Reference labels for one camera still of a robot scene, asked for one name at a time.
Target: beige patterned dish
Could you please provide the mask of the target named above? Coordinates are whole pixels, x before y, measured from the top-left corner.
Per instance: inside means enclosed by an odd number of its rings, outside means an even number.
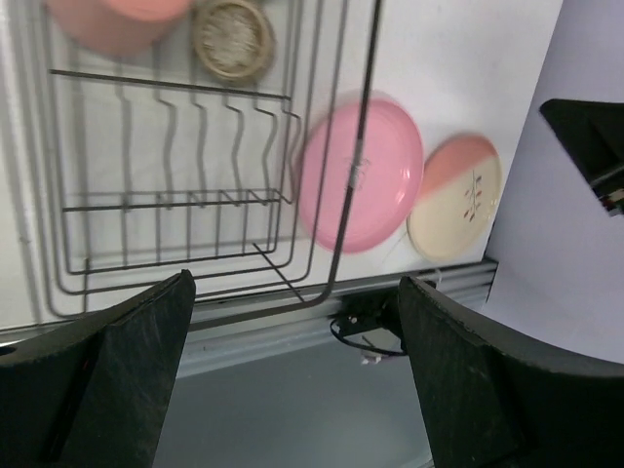
[[[487,231],[502,188],[500,159],[484,136],[456,136],[427,161],[408,220],[411,242],[433,261],[454,260]]]
[[[209,0],[193,24],[193,46],[221,81],[245,85],[259,80],[273,62],[273,28],[253,0]]]

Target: white wall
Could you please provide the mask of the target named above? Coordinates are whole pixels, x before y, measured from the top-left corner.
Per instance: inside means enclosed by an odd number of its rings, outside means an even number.
[[[501,265],[485,313],[624,363],[624,216],[608,217],[538,114],[549,98],[624,101],[622,18],[621,0],[564,1],[488,249]]]

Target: plate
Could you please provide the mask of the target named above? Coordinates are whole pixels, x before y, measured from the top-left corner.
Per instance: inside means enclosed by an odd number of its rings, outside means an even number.
[[[456,136],[427,161],[408,220],[415,248],[434,261],[452,260],[487,230],[502,187],[500,159],[484,136]]]
[[[333,114],[331,131],[328,120],[316,129],[303,153],[299,215],[311,235],[316,230],[316,242],[329,250],[336,244],[359,117],[359,103],[339,108]],[[416,200],[423,169],[422,141],[410,116],[394,102],[372,99],[344,253],[372,249],[405,222]]]

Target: plant pattern on plate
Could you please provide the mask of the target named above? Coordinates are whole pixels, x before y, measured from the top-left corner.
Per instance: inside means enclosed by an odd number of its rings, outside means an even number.
[[[475,220],[477,212],[481,207],[481,197],[484,194],[484,191],[481,188],[482,181],[483,176],[477,175],[473,171],[472,185],[468,190],[466,190],[466,193],[464,194],[464,197],[466,198],[466,200],[468,200],[468,203],[470,204],[468,210],[466,210],[466,213],[464,213],[464,219],[468,219],[468,222],[472,222]]]

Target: pink plate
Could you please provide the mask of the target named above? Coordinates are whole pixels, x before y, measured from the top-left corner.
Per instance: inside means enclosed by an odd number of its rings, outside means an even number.
[[[344,195],[355,151],[360,104],[335,111],[328,148],[326,177],[316,241],[335,247]],[[309,140],[303,154],[299,212],[314,232],[329,121]],[[343,251],[356,254],[385,241],[413,208],[424,167],[420,133],[405,110],[393,102],[370,102],[362,166],[344,240]]]

